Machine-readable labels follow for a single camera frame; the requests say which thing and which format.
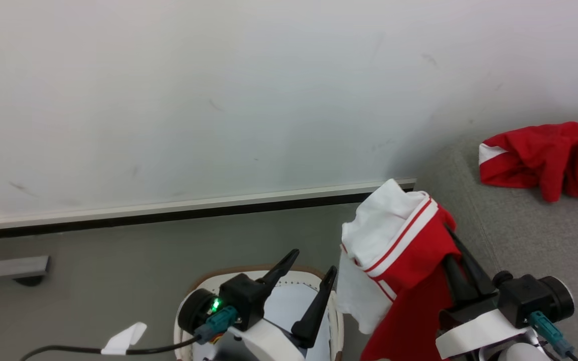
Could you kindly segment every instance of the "white wall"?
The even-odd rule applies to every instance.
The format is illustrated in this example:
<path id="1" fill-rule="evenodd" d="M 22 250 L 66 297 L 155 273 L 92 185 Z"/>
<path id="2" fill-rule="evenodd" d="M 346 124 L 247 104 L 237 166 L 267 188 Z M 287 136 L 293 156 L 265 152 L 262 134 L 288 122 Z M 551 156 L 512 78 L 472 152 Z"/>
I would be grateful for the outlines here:
<path id="1" fill-rule="evenodd" d="M 578 0 L 0 0 L 0 217 L 415 176 L 573 119 Z"/>

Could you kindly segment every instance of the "red and white garment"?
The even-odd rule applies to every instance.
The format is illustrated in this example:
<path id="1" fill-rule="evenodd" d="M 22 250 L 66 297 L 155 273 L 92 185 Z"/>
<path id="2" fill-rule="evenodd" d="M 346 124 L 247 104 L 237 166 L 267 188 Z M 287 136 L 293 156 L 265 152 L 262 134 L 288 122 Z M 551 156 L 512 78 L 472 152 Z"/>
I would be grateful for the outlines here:
<path id="1" fill-rule="evenodd" d="M 388 180 L 342 226 L 338 305 L 363 333 L 362 360 L 439 360 L 438 314 L 452 306 L 441 261 L 460 256 L 450 214 L 425 192 Z"/>
<path id="2" fill-rule="evenodd" d="M 578 197 L 578 123 L 528 126 L 495 135 L 479 146 L 481 182 L 509 188 L 539 186 L 543 199 L 562 191 Z"/>

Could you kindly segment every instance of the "gray carpet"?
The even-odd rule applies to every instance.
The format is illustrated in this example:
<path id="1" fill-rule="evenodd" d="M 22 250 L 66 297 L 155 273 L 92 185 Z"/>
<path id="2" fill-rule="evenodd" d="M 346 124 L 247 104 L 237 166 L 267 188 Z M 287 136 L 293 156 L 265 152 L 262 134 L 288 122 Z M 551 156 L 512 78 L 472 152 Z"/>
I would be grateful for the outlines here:
<path id="1" fill-rule="evenodd" d="M 0 240 L 0 260 L 50 254 L 50 275 L 28 288 L 0 281 L 0 361 L 55 343 L 103 347 L 142 321 L 140 347 L 173 342 L 174 318 L 191 283 L 217 269 L 274 263 L 293 248 L 296 264 L 323 272 L 337 265 L 340 225 L 356 204 L 90 229 Z M 367 336 L 345 318 L 344 359 L 359 359 Z M 47 352 L 32 361 L 120 359 Z M 172 352 L 127 356 L 174 360 Z"/>

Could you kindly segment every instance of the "blue connector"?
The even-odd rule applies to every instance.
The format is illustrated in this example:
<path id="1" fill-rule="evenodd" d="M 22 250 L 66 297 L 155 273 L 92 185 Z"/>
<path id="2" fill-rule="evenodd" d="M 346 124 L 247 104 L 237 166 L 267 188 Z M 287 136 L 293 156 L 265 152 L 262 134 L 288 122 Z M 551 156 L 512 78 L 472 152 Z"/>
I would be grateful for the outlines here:
<path id="1" fill-rule="evenodd" d="M 530 325 L 536 329 L 537 333 L 545 338 L 546 341 L 550 345 L 554 351 L 561 356 L 561 358 L 566 358 L 567 352 L 571 352 L 574 354 L 574 347 L 571 345 L 565 338 L 563 338 L 563 334 L 557 326 L 545 317 L 543 312 L 536 311 L 530 313 L 530 319 L 528 320 Z"/>
<path id="2" fill-rule="evenodd" d="M 207 321 L 194 331 L 194 336 L 199 340 L 197 343 L 204 345 L 213 340 L 215 336 L 225 333 L 227 329 L 236 324 L 238 311 L 233 306 L 226 306 L 215 315 L 207 318 Z"/>

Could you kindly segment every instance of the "crumpled red fabric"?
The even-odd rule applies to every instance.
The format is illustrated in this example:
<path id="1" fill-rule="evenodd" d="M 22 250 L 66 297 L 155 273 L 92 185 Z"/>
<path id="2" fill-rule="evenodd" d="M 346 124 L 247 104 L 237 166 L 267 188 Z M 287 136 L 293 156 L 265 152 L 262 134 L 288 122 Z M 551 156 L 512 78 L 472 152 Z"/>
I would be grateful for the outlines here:
<path id="1" fill-rule="evenodd" d="M 439 313 L 454 306 L 442 262 L 449 254 L 458 260 L 461 252 L 445 229 L 456 228 L 448 211 L 439 206 L 423 223 L 420 230 L 410 229 L 413 240 L 389 268 L 372 277 L 385 281 L 397 297 L 369 338 L 361 361 L 441 361 L 436 348 Z"/>
<path id="2" fill-rule="evenodd" d="M 528 126 L 495 135 L 479 147 L 481 182 L 510 188 L 539 186 L 543 199 L 578 197 L 578 123 Z"/>

